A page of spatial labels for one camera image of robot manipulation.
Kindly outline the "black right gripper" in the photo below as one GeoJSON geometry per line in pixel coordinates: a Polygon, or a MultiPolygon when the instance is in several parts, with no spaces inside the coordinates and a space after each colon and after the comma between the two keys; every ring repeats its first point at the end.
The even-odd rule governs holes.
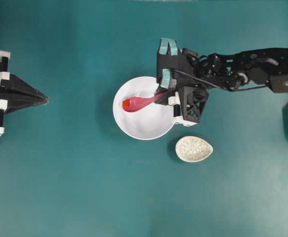
{"type": "Polygon", "coordinates": [[[187,48],[178,50],[176,40],[161,38],[157,53],[157,78],[161,88],[169,88],[171,69],[195,76],[199,54],[187,48]]]}

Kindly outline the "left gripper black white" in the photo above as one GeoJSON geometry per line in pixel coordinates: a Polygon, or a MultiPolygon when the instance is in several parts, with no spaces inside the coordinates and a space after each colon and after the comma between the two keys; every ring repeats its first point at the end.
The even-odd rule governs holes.
{"type": "Polygon", "coordinates": [[[49,98],[10,74],[8,63],[10,52],[0,50],[0,137],[4,134],[3,116],[21,109],[44,105],[49,98]]]}

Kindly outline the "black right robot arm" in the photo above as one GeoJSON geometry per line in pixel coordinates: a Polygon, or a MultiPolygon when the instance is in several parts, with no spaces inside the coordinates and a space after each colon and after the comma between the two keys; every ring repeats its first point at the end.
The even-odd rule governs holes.
{"type": "Polygon", "coordinates": [[[179,49],[173,39],[162,38],[157,52],[156,81],[163,90],[177,85],[239,91],[254,82],[274,93],[288,93],[288,48],[266,48],[232,55],[200,56],[179,49]]]}

